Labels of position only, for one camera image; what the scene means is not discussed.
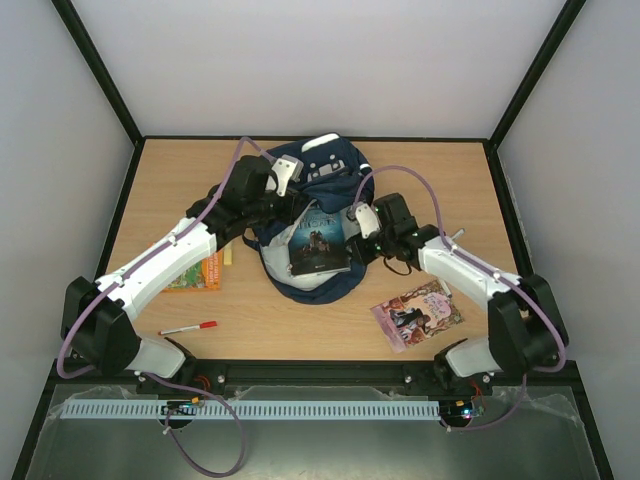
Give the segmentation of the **pink illustrated paperback book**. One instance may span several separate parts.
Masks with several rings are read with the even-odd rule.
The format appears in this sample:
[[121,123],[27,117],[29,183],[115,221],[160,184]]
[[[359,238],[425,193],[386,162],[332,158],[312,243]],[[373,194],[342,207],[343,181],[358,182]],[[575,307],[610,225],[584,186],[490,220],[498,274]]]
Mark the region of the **pink illustrated paperback book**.
[[401,353],[465,322],[433,280],[370,309],[394,353]]

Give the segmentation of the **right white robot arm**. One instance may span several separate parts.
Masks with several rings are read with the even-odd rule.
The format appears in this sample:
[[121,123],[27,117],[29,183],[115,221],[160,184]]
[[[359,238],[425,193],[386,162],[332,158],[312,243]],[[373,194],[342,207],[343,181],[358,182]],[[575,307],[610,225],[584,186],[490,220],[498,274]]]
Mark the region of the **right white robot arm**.
[[505,272],[458,246],[440,227],[419,226],[398,193],[358,202],[347,216],[360,229],[348,241],[357,262],[396,258],[444,280],[486,312],[486,336],[460,340],[435,356],[442,389],[458,391],[478,374],[521,378],[564,368],[568,334],[544,278]]

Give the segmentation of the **Wuthering Heights paperback book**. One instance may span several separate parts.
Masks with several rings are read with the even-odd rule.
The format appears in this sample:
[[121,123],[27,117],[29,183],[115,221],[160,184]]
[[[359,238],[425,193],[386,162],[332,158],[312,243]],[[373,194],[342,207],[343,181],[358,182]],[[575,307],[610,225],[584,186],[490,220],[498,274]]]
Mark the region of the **Wuthering Heights paperback book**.
[[292,276],[346,271],[350,267],[340,213],[311,206],[288,241]]

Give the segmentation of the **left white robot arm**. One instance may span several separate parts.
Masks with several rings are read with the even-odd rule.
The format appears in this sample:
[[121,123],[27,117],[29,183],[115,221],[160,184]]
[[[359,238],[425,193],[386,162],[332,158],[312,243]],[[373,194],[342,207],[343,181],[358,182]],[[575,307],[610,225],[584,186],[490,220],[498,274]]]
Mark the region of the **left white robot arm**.
[[65,292],[59,376],[130,370],[174,377],[186,351],[173,341],[137,333],[134,321],[173,280],[246,229],[296,220],[306,205],[304,195],[292,187],[302,170],[302,162],[289,155],[236,159],[220,184],[134,260],[94,281],[72,281]]

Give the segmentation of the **navy blue student backpack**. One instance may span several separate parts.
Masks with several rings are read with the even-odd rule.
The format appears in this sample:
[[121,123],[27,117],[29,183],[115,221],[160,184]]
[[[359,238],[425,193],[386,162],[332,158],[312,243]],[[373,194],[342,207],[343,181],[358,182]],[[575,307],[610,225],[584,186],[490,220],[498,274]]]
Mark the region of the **navy blue student backpack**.
[[355,263],[347,250],[348,270],[294,277],[289,271],[287,244],[311,206],[318,206],[329,214],[340,213],[346,241],[358,234],[360,229],[347,218],[347,209],[354,203],[373,201],[374,181],[361,183],[372,167],[360,150],[336,133],[280,145],[269,153],[276,158],[289,155],[303,162],[299,180],[290,182],[288,187],[308,195],[310,204],[292,225],[274,221],[255,228],[254,238],[243,241],[258,252],[268,278],[285,297],[307,305],[335,302],[356,288],[365,277],[367,267]]

